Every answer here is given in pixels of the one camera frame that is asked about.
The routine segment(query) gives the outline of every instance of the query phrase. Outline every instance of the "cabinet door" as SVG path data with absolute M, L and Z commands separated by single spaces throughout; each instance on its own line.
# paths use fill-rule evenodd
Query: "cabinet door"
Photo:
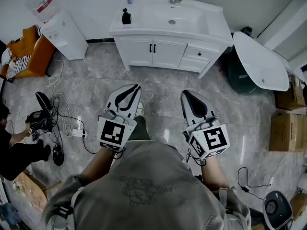
M 153 41 L 153 67 L 178 68 L 187 44 Z
M 120 44 L 126 64 L 130 66 L 151 66 L 153 62 L 153 41 L 150 39 L 121 38 Z

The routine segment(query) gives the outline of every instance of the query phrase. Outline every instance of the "black pants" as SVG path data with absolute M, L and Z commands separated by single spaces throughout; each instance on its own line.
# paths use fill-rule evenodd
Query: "black pants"
M 32 162 L 43 160 L 46 157 L 44 147 L 41 144 L 17 143 L 12 146 L 7 154 L 6 164 L 0 170 L 0 174 L 8 181 L 14 180 Z
M 136 127 L 128 140 L 150 140 L 146 130 L 145 118 L 143 116 L 137 116 L 134 120 L 136 121 Z

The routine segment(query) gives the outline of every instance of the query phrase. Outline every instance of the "baseboard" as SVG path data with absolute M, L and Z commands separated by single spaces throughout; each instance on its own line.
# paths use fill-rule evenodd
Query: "baseboard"
M 87 41 L 88 44 L 92 44 L 92 43 L 113 43 L 114 38 L 88 39 L 86 41 Z

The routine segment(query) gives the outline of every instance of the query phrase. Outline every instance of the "marble tile floor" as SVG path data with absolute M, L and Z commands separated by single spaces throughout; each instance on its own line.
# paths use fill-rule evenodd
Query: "marble tile floor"
M 271 188 L 251 189 L 251 193 L 264 197 L 271 190 L 281 190 L 291 199 L 298 178 L 302 173 L 303 153 L 269 152 L 270 118 L 280 112 L 274 106 L 271 92 L 255 95 L 238 95 L 230 87 L 227 77 L 221 70 L 219 60 L 202 79 L 196 73 L 172 69 L 149 67 L 131 67 L 130 72 L 124 70 L 122 61 L 114 43 L 90 44 L 84 60 L 68 61 L 61 53 L 55 55 L 48 73 L 62 72 L 58 84 L 46 87 L 48 77 L 15 79 L 6 83 L 3 100 L 12 115 L 14 132 L 22 130 L 22 124 L 28 114 L 39 110 L 35 92 L 44 92 L 49 98 L 63 93 L 69 104 L 75 108 L 74 117 L 85 123 L 88 138 L 85 144 L 91 151 L 98 151 L 99 143 L 95 140 L 97 116 L 101 113 L 108 95 L 115 89 L 131 83 L 142 87 L 142 99 L 145 102 L 145 119 L 148 133 L 152 139 L 175 146 L 186 157 L 188 144 L 182 132 L 186 122 L 180 104 L 180 94 L 184 89 L 198 92 L 208 98 L 216 108 L 222 123 L 227 125 L 231 146 L 218 156 L 230 185 L 236 187 L 236 193 L 244 204 L 261 210 L 262 201 L 244 193 L 237 183 L 237 171 L 240 167 L 248 167 L 249 185 L 268 184 L 273 176 Z M 66 109 L 65 100 L 60 98 L 60 112 Z M 305 109 L 296 111 L 305 114 Z M 62 120 L 59 120 L 63 131 Z M 77 122 L 72 120 L 74 128 Z M 64 181 L 69 175 L 80 173 L 93 155 L 83 147 L 82 140 L 65 136 L 61 132 L 65 152 L 62 166 L 56 166 L 50 158 L 48 162 L 32 163 L 29 170 L 46 186 Z M 42 139 L 51 146 L 48 135 Z M 189 165 L 194 175 L 201 173 L 200 167 L 190 159 Z M 11 182 L 6 182 L 10 200 L 19 210 L 22 219 L 33 229 L 40 229 L 41 212 L 29 206 L 29 203 L 17 195 Z

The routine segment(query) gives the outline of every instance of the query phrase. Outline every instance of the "soap dispenser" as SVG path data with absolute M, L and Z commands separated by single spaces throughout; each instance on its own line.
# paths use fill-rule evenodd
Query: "soap dispenser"
M 123 9 L 123 16 L 121 17 L 121 20 L 123 21 L 123 24 L 131 24 L 131 14 L 127 12 L 127 8 Z

